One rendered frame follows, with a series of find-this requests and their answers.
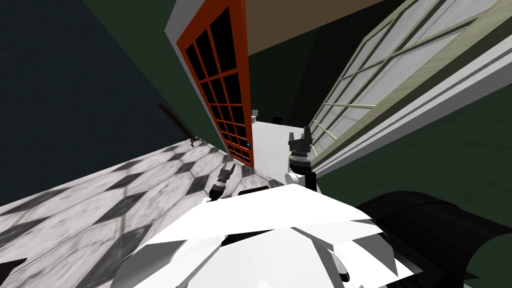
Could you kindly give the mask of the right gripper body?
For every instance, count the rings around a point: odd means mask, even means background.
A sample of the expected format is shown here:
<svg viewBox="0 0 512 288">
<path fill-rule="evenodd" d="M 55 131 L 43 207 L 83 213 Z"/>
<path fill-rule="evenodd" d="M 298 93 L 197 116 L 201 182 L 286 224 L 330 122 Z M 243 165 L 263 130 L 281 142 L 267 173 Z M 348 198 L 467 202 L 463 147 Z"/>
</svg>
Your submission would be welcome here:
<svg viewBox="0 0 512 288">
<path fill-rule="evenodd" d="M 292 139 L 292 137 L 290 137 L 287 144 L 289 145 L 289 150 L 292 153 L 307 154 L 311 151 L 312 143 L 313 139 L 311 137 L 300 139 Z"/>
</svg>

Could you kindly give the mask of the dark brown thin stand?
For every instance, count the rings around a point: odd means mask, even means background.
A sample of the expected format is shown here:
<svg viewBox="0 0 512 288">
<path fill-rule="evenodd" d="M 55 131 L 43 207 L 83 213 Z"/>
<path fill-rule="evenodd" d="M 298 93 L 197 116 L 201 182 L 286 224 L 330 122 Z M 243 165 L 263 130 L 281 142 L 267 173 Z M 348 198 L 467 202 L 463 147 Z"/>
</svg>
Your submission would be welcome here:
<svg viewBox="0 0 512 288">
<path fill-rule="evenodd" d="M 203 140 L 199 139 L 195 135 L 193 135 L 181 122 L 180 120 L 162 103 L 157 104 L 159 108 L 162 109 L 162 111 L 176 124 L 176 126 L 183 132 L 184 139 L 190 141 L 190 145 L 194 147 L 194 143 L 196 141 L 201 141 L 204 143 Z"/>
</svg>

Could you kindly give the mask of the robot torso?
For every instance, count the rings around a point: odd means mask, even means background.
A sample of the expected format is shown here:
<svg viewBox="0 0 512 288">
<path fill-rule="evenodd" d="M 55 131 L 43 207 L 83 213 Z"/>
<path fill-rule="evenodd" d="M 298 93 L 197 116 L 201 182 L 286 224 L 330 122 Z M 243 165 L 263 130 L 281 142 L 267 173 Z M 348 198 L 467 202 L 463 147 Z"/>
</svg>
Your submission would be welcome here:
<svg viewBox="0 0 512 288">
<path fill-rule="evenodd" d="M 203 201 L 110 288 L 391 288 L 422 270 L 361 210 L 297 184 Z"/>
</svg>

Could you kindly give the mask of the red glazed door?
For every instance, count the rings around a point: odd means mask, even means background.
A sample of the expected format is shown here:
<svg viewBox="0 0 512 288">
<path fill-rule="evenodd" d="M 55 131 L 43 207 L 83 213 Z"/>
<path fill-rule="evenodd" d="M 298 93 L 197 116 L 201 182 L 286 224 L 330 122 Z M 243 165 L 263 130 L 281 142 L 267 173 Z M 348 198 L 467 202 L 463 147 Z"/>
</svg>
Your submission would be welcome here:
<svg viewBox="0 0 512 288">
<path fill-rule="evenodd" d="M 176 43 L 227 151 L 253 167 L 245 0 L 204 0 Z"/>
</svg>

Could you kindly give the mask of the pale green glazed door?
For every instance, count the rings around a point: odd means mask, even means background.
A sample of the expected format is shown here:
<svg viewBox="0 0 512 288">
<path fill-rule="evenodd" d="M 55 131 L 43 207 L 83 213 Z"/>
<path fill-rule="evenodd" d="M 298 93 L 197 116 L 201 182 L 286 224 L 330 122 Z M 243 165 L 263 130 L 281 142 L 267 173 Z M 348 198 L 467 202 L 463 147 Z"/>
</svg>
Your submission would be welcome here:
<svg viewBox="0 0 512 288">
<path fill-rule="evenodd" d="M 361 42 L 310 123 L 328 165 L 372 121 L 512 18 L 512 0 L 406 0 Z"/>
</svg>

